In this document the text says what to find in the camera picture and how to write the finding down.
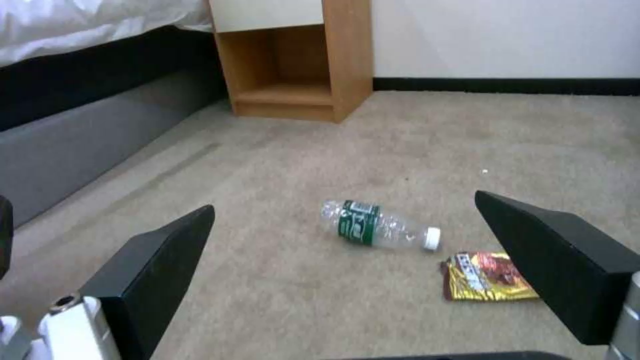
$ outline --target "white drawer front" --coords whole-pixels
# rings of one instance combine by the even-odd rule
[[[322,0],[209,0],[216,31],[322,24]]]

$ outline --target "white bedsheet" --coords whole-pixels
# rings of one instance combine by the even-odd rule
[[[174,24],[210,31],[207,0],[0,0],[0,67]]]

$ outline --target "bed frame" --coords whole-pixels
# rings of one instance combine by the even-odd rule
[[[0,194],[20,226],[207,104],[226,96],[212,63],[0,132]]]

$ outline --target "carpet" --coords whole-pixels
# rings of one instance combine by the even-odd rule
[[[209,243],[154,359],[601,359],[542,302],[446,302],[438,263],[500,250],[478,189],[574,212],[640,252],[639,178],[637,97],[378,92],[341,125],[213,104],[21,227],[0,309],[34,327],[131,236],[211,203]],[[347,244],[319,224],[326,199],[441,227],[442,248]]]

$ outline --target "gold wrapper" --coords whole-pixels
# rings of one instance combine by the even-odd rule
[[[538,294],[500,252],[459,252],[442,263],[447,300],[509,301]]]

